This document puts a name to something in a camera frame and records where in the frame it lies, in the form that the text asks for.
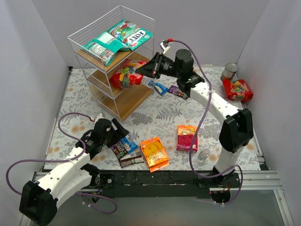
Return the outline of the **red fruit candy bag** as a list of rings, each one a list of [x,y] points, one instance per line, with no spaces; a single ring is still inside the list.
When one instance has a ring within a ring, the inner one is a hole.
[[[119,89],[132,88],[135,85],[140,85],[143,80],[143,75],[136,73],[136,69],[147,64],[145,60],[125,60],[120,68],[116,70],[109,78],[110,84]]]

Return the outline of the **green Fox's mint candy bag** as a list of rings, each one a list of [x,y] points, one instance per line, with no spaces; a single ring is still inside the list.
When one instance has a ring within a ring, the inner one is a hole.
[[[112,26],[107,32],[126,44],[131,51],[136,50],[153,37],[152,32],[125,18]]]

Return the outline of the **teal mint candy bag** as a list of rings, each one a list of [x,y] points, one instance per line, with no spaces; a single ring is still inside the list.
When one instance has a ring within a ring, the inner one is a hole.
[[[82,49],[102,61],[105,66],[111,64],[119,51],[129,51],[126,44],[108,32],[102,32],[84,45]]]

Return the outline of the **red fruit candy bag corner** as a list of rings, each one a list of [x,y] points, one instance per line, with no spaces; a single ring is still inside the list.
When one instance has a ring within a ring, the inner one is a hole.
[[[233,101],[247,102],[253,98],[253,93],[243,79],[236,81],[223,80],[226,98]]]

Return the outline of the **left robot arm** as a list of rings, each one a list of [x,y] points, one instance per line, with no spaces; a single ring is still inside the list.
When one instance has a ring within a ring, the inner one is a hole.
[[[19,210],[39,226],[48,225],[58,208],[81,188],[96,184],[100,171],[89,162],[104,146],[110,148],[129,134],[122,118],[108,120],[99,114],[89,120],[94,128],[77,139],[69,155],[47,175],[23,186]]]

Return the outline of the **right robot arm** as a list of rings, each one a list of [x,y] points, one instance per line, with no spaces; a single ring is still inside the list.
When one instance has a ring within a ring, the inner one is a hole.
[[[145,66],[140,68],[140,72],[155,79],[160,78],[162,74],[175,77],[180,90],[205,106],[205,112],[211,113],[222,125],[219,134],[222,146],[219,160],[210,175],[197,175],[200,180],[222,186],[234,177],[237,158],[253,138],[252,113],[246,108],[238,109],[214,93],[211,84],[194,71],[194,60],[191,54],[192,52],[187,49],[180,49],[172,60],[163,53],[157,52]]]

